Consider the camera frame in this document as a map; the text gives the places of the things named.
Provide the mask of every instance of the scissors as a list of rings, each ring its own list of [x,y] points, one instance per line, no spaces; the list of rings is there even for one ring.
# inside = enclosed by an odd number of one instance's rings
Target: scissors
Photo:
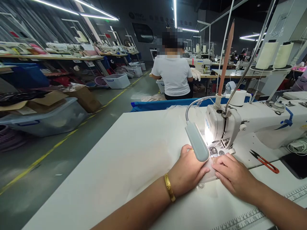
[[[264,159],[262,156],[260,156],[255,151],[251,150],[249,151],[258,161],[260,161],[262,164],[264,164],[266,167],[268,167],[272,172],[278,174],[279,170],[274,165],[272,165],[270,162],[268,162],[266,159]]]

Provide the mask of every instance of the yellow floor line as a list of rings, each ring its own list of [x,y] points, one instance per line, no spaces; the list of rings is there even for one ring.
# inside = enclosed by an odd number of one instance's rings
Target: yellow floor line
[[[130,88],[131,86],[133,86],[135,83],[137,83],[142,77],[146,76],[148,74],[148,72],[150,71],[148,70],[145,74],[143,74],[139,79],[137,79],[134,83],[132,83],[128,88]],[[89,118],[86,119],[85,122],[81,123],[78,128],[84,124],[87,123],[87,121],[90,118],[93,118],[94,116],[96,116],[96,114],[100,111],[102,111],[105,107],[107,107],[112,101],[114,101],[116,98],[118,98],[120,95],[122,95],[125,91],[127,91],[127,89],[124,89],[121,93],[119,93],[116,97],[114,97],[111,101],[109,101],[107,104],[105,104],[101,109],[99,109],[98,111],[96,111],[93,115],[91,115]],[[25,171],[23,171],[21,174],[19,174],[17,177],[15,177],[13,180],[11,180],[7,185],[5,185],[4,187],[1,188],[0,190],[0,195],[2,195],[8,188],[10,188],[13,184],[15,184],[17,181],[19,181],[21,178],[23,178],[25,175],[27,175],[29,172],[32,171],[33,168],[35,168],[36,165],[38,165],[43,159],[45,159],[50,153],[52,153],[57,147],[59,147],[61,144],[63,144],[72,134],[74,134],[78,128],[76,128],[74,131],[71,131],[63,140],[61,140],[59,143],[57,143],[51,150],[49,150],[46,154],[44,154],[43,156],[41,156],[39,159],[37,159],[34,163],[32,163]]]

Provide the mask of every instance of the person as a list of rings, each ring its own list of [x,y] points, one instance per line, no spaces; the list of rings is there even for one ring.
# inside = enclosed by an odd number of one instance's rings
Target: person
[[[216,170],[215,175],[229,192],[258,207],[279,229],[306,229],[307,210],[258,181],[234,156],[227,153],[214,162],[212,168]],[[184,145],[178,161],[167,173],[172,196],[166,187],[165,177],[162,176],[92,230],[148,229],[172,204],[171,197],[177,199],[183,196],[195,188],[210,171],[203,167],[204,164],[205,162],[197,160],[192,146]]]
[[[242,60],[242,61],[244,61],[245,60],[245,50],[243,50],[242,52],[241,52],[241,54],[239,55],[239,57],[238,57],[238,61],[239,60]]]
[[[174,35],[165,32],[162,35],[162,46],[165,55],[155,58],[151,70],[153,78],[163,79],[167,100],[193,98],[193,91],[188,84],[193,81],[193,75],[188,61],[182,58],[183,43],[179,44]]]
[[[231,55],[231,56],[230,56],[230,61],[236,62],[236,61],[237,61],[237,57],[238,57],[238,54],[237,54],[237,53]]]

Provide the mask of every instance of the hand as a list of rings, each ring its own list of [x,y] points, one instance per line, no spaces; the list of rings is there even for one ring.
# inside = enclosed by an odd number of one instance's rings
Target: hand
[[[264,184],[258,181],[234,156],[227,153],[218,157],[216,164],[212,164],[212,168],[217,171],[216,177],[234,196],[253,205],[261,199],[259,195]]]
[[[210,171],[209,168],[203,167],[204,164],[205,162],[197,160],[192,146],[186,144],[182,147],[178,161],[168,172],[176,198],[195,188],[202,177]]]

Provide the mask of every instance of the black pants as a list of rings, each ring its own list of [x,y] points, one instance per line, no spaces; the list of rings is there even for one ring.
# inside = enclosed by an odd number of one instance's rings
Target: black pants
[[[167,100],[179,100],[179,99],[193,98],[193,90],[191,90],[188,94],[182,95],[182,96],[168,96],[166,94],[164,94],[164,96]]]

